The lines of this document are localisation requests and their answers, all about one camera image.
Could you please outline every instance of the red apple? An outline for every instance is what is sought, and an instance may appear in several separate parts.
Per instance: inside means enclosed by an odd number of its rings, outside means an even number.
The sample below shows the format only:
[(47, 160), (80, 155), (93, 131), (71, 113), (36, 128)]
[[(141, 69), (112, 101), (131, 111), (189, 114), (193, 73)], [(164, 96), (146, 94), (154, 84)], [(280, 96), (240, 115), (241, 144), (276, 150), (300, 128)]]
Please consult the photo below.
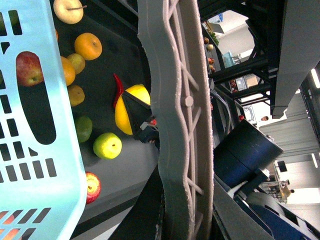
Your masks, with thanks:
[(213, 73), (215, 73), (215, 72), (216, 72), (216, 69), (214, 68), (214, 66), (213, 66), (213, 65), (209, 65), (209, 68), (210, 68), (211, 72), (213, 72)]
[(204, 38), (203, 38), (203, 43), (204, 43), (204, 44), (208, 44), (208, 43), (209, 43), (209, 38), (204, 37)]
[(100, 179), (92, 172), (86, 171), (86, 203), (90, 204), (94, 202), (100, 195), (101, 192), (101, 182)]
[(19, 53), (15, 60), (18, 84), (31, 87), (44, 81), (38, 56), (30, 51)]

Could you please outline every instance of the lemon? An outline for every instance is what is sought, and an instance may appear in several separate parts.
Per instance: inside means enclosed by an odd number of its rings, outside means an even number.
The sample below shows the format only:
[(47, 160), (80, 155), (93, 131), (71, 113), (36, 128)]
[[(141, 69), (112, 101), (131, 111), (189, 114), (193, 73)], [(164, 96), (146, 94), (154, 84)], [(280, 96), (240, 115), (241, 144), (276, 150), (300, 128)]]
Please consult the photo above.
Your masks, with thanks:
[[(150, 95), (145, 86), (143, 86), (142, 84), (133, 85), (132, 87), (129, 87), (126, 91), (135, 96), (136, 98), (140, 99), (144, 103), (150, 105)], [(128, 135), (133, 134), (125, 103), (122, 99), (122, 95), (119, 97), (116, 103), (114, 118), (115, 124), (122, 132)]]
[(78, 85), (68, 86), (68, 94), (71, 107), (81, 104), (85, 100), (85, 93)]
[(79, 143), (84, 143), (90, 138), (93, 124), (88, 116), (80, 116), (74, 121), (76, 136)]
[(93, 151), (101, 159), (114, 159), (122, 150), (120, 138), (112, 132), (101, 134), (93, 143)]

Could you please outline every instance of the person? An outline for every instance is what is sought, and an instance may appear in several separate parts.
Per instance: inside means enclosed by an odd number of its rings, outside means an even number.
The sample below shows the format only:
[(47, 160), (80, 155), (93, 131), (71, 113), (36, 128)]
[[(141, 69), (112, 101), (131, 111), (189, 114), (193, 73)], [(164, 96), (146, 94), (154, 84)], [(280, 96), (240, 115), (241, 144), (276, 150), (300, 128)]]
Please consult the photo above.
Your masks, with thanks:
[(288, 198), (291, 194), (295, 192), (294, 189), (289, 189), (288, 186), (284, 186), (281, 188), (284, 197)]
[(263, 116), (261, 118), (261, 122), (264, 122), (264, 121), (268, 121), (269, 120), (269, 117), (268, 116)]

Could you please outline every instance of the ceiling light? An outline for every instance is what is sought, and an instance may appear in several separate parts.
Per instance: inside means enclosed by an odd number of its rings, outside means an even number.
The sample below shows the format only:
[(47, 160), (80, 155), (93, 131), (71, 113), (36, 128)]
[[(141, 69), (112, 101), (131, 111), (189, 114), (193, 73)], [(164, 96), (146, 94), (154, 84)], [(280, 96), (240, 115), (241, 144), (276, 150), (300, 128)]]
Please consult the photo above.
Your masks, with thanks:
[(315, 168), (317, 169), (317, 168), (318, 168), (318, 163), (317, 163), (315, 154), (312, 153), (311, 156), (312, 156), (312, 159), (313, 159), (314, 166), (315, 166)]
[(312, 77), (313, 77), (313, 81), (314, 81), (315, 87), (317, 89), (320, 89), (320, 81), (319, 81), (317, 72), (316, 72), (316, 70), (314, 68), (311, 70), (311, 74), (312, 74)]

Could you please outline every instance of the light blue plastic basket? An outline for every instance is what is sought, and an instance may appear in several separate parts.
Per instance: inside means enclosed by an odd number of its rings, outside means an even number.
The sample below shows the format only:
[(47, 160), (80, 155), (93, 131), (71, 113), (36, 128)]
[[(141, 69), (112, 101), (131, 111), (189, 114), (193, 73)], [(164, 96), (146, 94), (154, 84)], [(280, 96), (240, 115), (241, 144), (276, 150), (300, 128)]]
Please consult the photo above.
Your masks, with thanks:
[[(12, 10), (18, 13), (21, 35), (13, 33), (8, 13)], [(71, 107), (66, 104), (69, 97), (50, 2), (2, 0), (0, 12), (7, 32), (0, 36), (0, 43), (10, 44), (5, 53), (0, 48), (0, 70), (5, 82), (0, 96), (7, 96), (11, 108), (11, 113), (5, 113), (0, 105), (4, 133), (0, 145), (7, 146), (10, 154), (10, 160), (6, 161), (0, 154), (0, 213), (5, 212), (0, 219), (0, 239), (12, 229), (19, 229), (15, 240), (22, 236), (24, 239), (30, 236), (30, 240), (68, 240), (83, 213), (87, 183)], [(49, 145), (37, 142), (21, 105), (16, 57), (23, 51), (33, 52), (40, 59), (56, 130), (56, 139)], [(18, 136), (11, 136), (8, 119), (14, 119)], [(17, 142), (21, 142), (23, 158), (16, 156)], [(37, 155), (31, 156), (29, 148)], [(27, 168), (30, 179), (24, 180), (22, 167)], [(40, 177), (36, 174), (39, 168), (43, 172)], [(56, 174), (50, 173), (50, 169), (55, 169)], [(4, 224), (12, 214), (14, 221)]]

